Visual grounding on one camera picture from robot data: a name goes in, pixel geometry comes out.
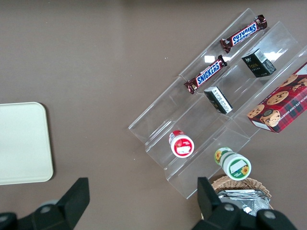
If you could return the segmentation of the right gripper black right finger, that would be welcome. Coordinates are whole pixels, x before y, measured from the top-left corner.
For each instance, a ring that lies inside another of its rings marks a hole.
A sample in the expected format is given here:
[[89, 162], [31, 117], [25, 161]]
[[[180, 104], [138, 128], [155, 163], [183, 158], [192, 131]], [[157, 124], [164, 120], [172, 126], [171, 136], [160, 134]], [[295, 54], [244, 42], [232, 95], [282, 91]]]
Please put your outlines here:
[[203, 214], [194, 230], [296, 230], [282, 212], [261, 209], [252, 216], [231, 203], [222, 203], [206, 177], [198, 178], [198, 204]]

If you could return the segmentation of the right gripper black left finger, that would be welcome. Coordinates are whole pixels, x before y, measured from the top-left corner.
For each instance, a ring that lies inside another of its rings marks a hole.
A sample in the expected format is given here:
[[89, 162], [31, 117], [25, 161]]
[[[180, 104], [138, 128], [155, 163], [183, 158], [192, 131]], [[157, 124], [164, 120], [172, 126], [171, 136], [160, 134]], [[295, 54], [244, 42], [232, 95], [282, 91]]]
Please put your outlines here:
[[0, 214], [2, 230], [72, 230], [90, 203], [89, 180], [79, 178], [55, 204], [46, 204], [18, 219], [13, 212]]

